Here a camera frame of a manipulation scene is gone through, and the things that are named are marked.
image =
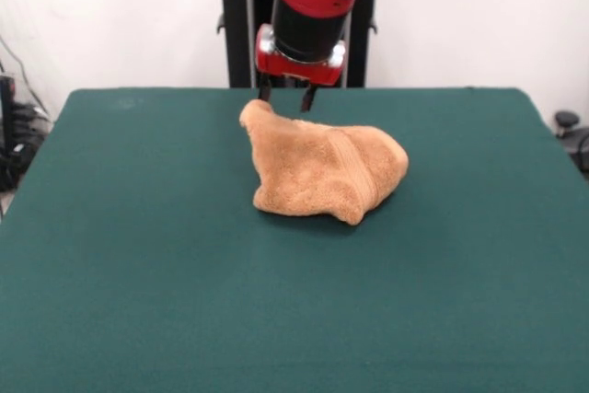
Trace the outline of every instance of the table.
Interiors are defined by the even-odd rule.
[[[0,391],[586,391],[589,190],[524,93],[319,91],[410,155],[355,228],[253,208],[252,95],[69,98],[0,227]]]

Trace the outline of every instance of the green table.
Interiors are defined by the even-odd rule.
[[[524,94],[320,91],[410,155],[355,228],[253,208],[251,96],[70,97],[0,228],[0,392],[587,391],[589,190]]]

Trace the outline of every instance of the white wall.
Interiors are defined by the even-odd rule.
[[[54,113],[78,87],[227,84],[221,0],[0,0]],[[521,87],[589,121],[589,0],[377,0],[368,86]],[[8,64],[2,49],[0,56]]]

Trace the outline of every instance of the crumpled towel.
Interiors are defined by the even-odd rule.
[[[251,100],[239,117],[252,146],[263,212],[332,214],[358,225],[407,174],[409,158],[388,134],[371,126],[328,126],[277,115]]]

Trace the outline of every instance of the black knob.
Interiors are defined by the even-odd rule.
[[[562,129],[571,129],[575,124],[579,124],[579,116],[568,110],[561,110],[556,113],[554,120]]]

